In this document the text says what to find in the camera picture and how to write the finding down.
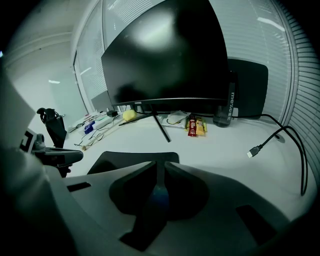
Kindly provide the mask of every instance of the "monitor stand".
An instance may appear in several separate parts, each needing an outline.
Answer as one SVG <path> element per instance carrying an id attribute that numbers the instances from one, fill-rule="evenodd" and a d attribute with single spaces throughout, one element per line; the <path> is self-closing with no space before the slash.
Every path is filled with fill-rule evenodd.
<path id="1" fill-rule="evenodd" d="M 139 121 L 139 120 L 141 120 L 141 119 L 148 118 L 148 117 L 153 117 L 154 120 L 156 121 L 157 125 L 159 126 L 159 128 L 160 128 L 163 136 L 165 137 L 166 141 L 167 141 L 167 142 L 170 142 L 171 140 L 169 139 L 168 135 L 166 134 L 164 128 L 163 128 L 163 127 L 161 126 L 161 124 L 159 123 L 159 120 L 158 120 L 158 118 L 157 118 L 157 115 L 158 115 L 157 111 L 155 111 L 155 110 L 152 108 L 152 106 L 150 106 L 150 107 L 151 107 L 151 109 L 152 109 L 151 113 L 145 114 L 145 115 L 142 115 L 142 116 L 139 116 L 139 117 L 137 117 L 137 118 L 135 118 L 135 119 L 132 119 L 132 120 L 127 121 L 127 122 L 124 122 L 124 123 L 120 123 L 119 126 L 124 126 L 124 125 L 126 125 L 126 124 L 130 124 L 130 123 L 133 123 L 133 122 L 136 122 L 136 121 Z"/>

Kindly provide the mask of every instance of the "white desk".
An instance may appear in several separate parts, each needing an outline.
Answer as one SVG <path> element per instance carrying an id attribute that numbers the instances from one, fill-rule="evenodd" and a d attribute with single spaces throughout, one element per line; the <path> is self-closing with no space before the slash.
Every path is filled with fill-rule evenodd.
<path id="1" fill-rule="evenodd" d="M 181 164 L 235 179 L 274 204 L 289 220 L 294 220 L 310 208 L 317 194 L 309 167 L 307 190 L 300 196 L 301 158 L 295 143 L 282 132 L 285 143 L 273 138 L 258 155 L 247 156 L 251 148 L 263 143 L 278 128 L 259 121 L 236 120 L 227 128 L 209 123 L 206 137 L 188 137 L 182 129 L 166 127 L 171 139 L 168 143 L 153 117 L 149 117 L 108 130 L 107 136 L 83 152 L 83 159 L 73 164 L 68 177 L 86 175 L 105 151 L 175 152 Z M 74 131 L 64 148 L 80 150 L 74 146 L 80 141 L 81 136 Z"/>

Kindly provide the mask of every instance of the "monitor screen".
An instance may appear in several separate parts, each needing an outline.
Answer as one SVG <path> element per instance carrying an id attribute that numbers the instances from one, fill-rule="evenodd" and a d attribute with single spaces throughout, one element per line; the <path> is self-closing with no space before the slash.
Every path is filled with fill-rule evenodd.
<path id="1" fill-rule="evenodd" d="M 130 23 L 101 59 L 114 106 L 227 103 L 227 51 L 208 0 L 157 4 Z"/>

